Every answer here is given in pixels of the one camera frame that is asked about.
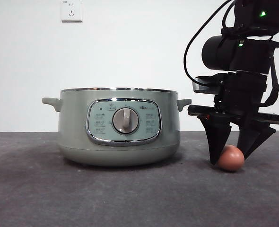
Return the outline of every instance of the wall socket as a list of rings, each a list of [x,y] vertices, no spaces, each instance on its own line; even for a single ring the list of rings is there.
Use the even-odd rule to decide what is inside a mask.
[[[83,21],[83,10],[81,0],[62,0],[61,19],[62,22],[81,22]]]

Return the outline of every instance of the dark gray mat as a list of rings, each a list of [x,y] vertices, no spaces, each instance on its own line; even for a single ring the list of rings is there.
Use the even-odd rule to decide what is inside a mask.
[[[209,164],[204,132],[128,168],[65,160],[55,138],[0,133],[0,227],[279,227],[279,132],[234,174]]]

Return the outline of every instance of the egg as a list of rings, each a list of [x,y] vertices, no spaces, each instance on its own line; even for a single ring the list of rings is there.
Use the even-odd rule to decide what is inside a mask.
[[[237,171],[244,164],[244,155],[237,147],[225,145],[217,164],[224,170]]]

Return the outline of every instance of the cable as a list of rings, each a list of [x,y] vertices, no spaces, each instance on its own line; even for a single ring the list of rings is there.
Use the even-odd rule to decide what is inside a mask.
[[[191,44],[193,43],[193,41],[195,40],[195,38],[199,35],[199,33],[204,29],[204,27],[214,18],[214,16],[226,5],[228,4],[230,1],[232,0],[227,0],[225,1],[210,17],[208,20],[206,20],[206,22],[200,27],[200,29],[195,33],[195,35],[192,37],[192,39],[189,41],[187,47],[186,47],[186,50],[185,50],[185,54],[183,55],[183,68],[186,72],[186,75],[188,76],[188,78],[190,80],[192,80],[194,83],[198,84],[198,85],[201,85],[201,86],[206,86],[206,87],[214,87],[214,86],[217,86],[217,84],[215,83],[208,83],[208,84],[203,84],[203,83],[200,83],[198,81],[196,81],[194,78],[192,78],[187,70],[187,53],[188,53],[188,50],[191,46]]]
[[[223,28],[224,28],[226,31],[228,31],[228,28],[227,28],[227,26],[226,26],[226,20],[227,20],[227,17],[228,17],[228,14],[229,14],[230,10],[231,10],[232,7],[235,5],[235,3],[236,3],[236,0],[233,1],[233,2],[229,5],[229,7],[227,8],[227,10],[226,10],[226,12],[225,12],[225,14],[224,14],[223,20],[222,20],[222,22],[221,22]]]
[[[271,76],[272,76],[272,91],[264,103],[258,104],[259,107],[267,107],[273,105],[278,99],[279,83],[277,79],[274,56],[271,57]]]

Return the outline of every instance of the sage green pot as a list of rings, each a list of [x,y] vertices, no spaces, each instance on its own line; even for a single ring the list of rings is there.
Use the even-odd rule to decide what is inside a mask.
[[[42,102],[60,112],[62,154],[96,166],[142,165],[172,156],[180,144],[179,111],[191,104],[178,100],[175,91],[146,88],[67,89],[60,99]]]

